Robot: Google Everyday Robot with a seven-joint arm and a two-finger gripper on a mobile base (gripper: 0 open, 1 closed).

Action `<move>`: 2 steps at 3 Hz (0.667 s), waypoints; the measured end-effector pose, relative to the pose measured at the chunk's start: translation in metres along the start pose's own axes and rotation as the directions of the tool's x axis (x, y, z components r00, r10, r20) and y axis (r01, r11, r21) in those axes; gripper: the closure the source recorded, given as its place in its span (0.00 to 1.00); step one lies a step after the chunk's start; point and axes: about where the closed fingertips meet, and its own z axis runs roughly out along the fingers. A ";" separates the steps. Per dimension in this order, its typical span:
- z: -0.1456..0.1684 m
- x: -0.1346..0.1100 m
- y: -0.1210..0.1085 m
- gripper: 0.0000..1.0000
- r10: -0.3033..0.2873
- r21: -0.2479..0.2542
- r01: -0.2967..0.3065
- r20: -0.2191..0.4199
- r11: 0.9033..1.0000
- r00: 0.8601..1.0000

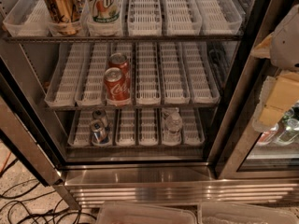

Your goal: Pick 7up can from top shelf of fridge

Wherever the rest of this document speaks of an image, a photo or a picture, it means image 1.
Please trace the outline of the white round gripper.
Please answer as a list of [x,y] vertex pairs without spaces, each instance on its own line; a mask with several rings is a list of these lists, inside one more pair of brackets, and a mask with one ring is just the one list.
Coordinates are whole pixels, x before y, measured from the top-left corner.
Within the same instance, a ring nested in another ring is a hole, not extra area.
[[274,127],[299,101],[299,5],[291,8],[273,34],[254,47],[250,55],[270,58],[274,66],[294,71],[282,71],[264,81],[252,120],[253,129],[262,133]]

